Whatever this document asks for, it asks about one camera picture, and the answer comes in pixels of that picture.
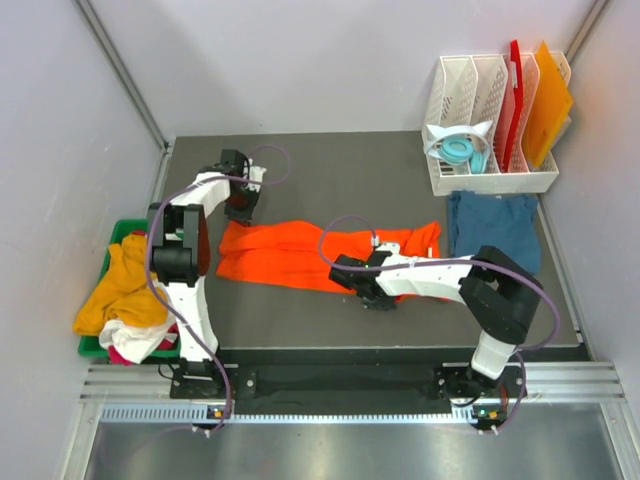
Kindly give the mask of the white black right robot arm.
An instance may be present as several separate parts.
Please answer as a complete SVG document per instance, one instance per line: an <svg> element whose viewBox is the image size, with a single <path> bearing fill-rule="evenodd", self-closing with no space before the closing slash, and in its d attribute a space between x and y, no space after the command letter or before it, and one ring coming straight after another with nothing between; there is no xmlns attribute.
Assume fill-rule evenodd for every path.
<svg viewBox="0 0 640 480"><path fill-rule="evenodd" d="M406 256L397 244L382 243L366 260L339 255L329 279L374 310L394 309L405 296L467 307L481 334L466 371L442 381L442 395L449 399L476 400L502 385L510 357L526 340L542 291L528 272L490 246L472 256L444 260Z"/></svg>

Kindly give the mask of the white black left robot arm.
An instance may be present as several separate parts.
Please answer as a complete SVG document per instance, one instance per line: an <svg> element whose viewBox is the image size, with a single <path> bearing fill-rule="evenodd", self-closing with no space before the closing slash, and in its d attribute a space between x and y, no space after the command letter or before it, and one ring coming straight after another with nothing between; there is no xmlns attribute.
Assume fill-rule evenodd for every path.
<svg viewBox="0 0 640 480"><path fill-rule="evenodd" d="M224 149L220 161L201 169L191 184L149 206L145 274L157 279L150 284L154 295L165 292L163 302L176 319L180 339L173 398L231 398L206 302L211 266L207 218L222 205L228 220L249 225L265 172L244 153Z"/></svg>

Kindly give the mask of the orange t-shirt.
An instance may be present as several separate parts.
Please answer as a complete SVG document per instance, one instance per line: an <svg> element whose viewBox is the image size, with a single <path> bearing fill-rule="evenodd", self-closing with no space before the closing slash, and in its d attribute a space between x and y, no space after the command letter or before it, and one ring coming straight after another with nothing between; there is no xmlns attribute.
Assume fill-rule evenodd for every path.
<svg viewBox="0 0 640 480"><path fill-rule="evenodd" d="M216 276L222 279L332 294L350 292L329 279L330 261L339 255L365 260L372 252L371 234L330 232L305 221L274 225L230 224L220 242Z"/></svg>

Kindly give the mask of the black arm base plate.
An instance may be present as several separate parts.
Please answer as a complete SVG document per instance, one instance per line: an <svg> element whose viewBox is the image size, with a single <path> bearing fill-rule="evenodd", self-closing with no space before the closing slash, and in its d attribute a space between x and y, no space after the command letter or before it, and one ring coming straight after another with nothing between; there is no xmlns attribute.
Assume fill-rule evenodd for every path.
<svg viewBox="0 0 640 480"><path fill-rule="evenodd" d="M343 364L242 363L228 366L233 413L277 415L404 415L449 413L468 398L442 395L442 381L468 365L349 362ZM496 402L500 411L525 390L522 368L505 368L498 387L479 402Z"/></svg>

